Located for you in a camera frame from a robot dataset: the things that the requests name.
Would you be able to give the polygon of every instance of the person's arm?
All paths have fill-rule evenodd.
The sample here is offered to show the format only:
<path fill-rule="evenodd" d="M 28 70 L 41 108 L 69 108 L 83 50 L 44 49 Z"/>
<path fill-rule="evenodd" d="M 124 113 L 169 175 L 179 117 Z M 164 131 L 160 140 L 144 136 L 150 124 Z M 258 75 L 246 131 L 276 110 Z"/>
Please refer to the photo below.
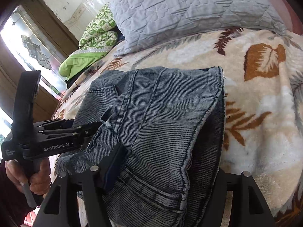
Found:
<path fill-rule="evenodd" d="M 30 178 L 31 191 L 44 195 L 49 191 L 51 179 L 49 159 L 41 162 L 40 171 Z M 1 161 L 0 163 L 0 204 L 5 212 L 1 218 L 9 219 L 20 226 L 24 222 L 24 217 L 34 210 L 27 205 L 26 198 L 22 193 L 20 182 L 25 183 L 28 179 L 24 175 L 23 169 L 15 161 Z"/>

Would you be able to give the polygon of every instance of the green blanket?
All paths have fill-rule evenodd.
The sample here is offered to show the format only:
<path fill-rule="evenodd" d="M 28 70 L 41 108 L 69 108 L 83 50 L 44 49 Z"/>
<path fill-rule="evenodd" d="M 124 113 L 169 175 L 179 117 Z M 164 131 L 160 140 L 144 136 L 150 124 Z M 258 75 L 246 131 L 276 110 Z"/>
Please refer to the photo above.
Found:
<path fill-rule="evenodd" d="M 117 42 L 117 33 L 110 31 L 115 26 L 113 13 L 108 5 L 104 5 L 85 29 L 79 41 L 79 49 L 61 64 L 59 74 L 71 79 L 82 69 L 107 55 Z"/>

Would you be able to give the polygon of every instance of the bed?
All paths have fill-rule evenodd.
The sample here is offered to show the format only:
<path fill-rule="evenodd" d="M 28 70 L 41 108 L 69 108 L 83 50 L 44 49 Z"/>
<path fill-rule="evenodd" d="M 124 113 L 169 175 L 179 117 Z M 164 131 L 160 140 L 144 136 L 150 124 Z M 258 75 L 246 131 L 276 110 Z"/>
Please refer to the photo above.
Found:
<path fill-rule="evenodd" d="M 75 118 L 90 84 L 107 70 L 221 66 L 226 125 L 220 167 L 235 174 L 250 171 L 275 216 L 276 226 L 299 226 L 303 218 L 303 36 L 298 18 L 293 12 L 288 15 L 284 14 L 283 21 L 288 25 L 282 35 L 231 26 L 174 37 L 121 55 L 128 43 L 123 41 L 75 81 L 53 118 Z M 52 179 L 57 157 L 51 157 Z M 228 226 L 231 199 L 228 195 L 222 226 Z M 79 209 L 81 225 L 85 226 L 80 199 Z"/>

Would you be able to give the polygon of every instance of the logo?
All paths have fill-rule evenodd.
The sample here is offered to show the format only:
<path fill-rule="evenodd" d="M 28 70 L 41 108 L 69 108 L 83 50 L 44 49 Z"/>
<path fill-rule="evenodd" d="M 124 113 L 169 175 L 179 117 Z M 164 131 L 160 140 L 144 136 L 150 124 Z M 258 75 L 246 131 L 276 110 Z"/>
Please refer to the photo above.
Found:
<path fill-rule="evenodd" d="M 61 145 L 56 145 L 56 146 L 52 146 L 49 148 L 43 148 L 44 151 L 50 151 L 50 150 L 54 150 L 54 149 L 58 149 L 58 148 L 64 148 L 64 147 L 69 147 L 69 142 L 66 144 L 61 144 Z"/>

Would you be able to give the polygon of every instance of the blanket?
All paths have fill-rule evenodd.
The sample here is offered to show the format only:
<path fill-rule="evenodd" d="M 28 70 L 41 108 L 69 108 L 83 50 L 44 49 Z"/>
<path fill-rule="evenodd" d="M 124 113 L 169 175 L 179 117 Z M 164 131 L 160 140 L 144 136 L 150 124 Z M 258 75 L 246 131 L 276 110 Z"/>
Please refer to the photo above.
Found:
<path fill-rule="evenodd" d="M 79 50 L 73 52 L 59 67 L 59 74 L 70 80 L 82 69 L 101 59 L 117 42 L 117 33 L 110 31 L 116 23 L 108 5 L 104 5 L 84 31 Z"/>
<path fill-rule="evenodd" d="M 288 31 L 279 36 L 268 30 L 237 27 L 115 57 L 124 43 L 76 80 L 54 118 L 74 118 L 91 82 L 106 70 L 221 66 L 227 97 L 220 167 L 235 174 L 250 171 L 277 227 L 296 226 L 303 212 L 303 37 Z M 56 158 L 51 158 L 53 167 Z M 226 204 L 222 226 L 228 226 L 230 195 Z M 84 208 L 80 215 L 85 226 Z"/>

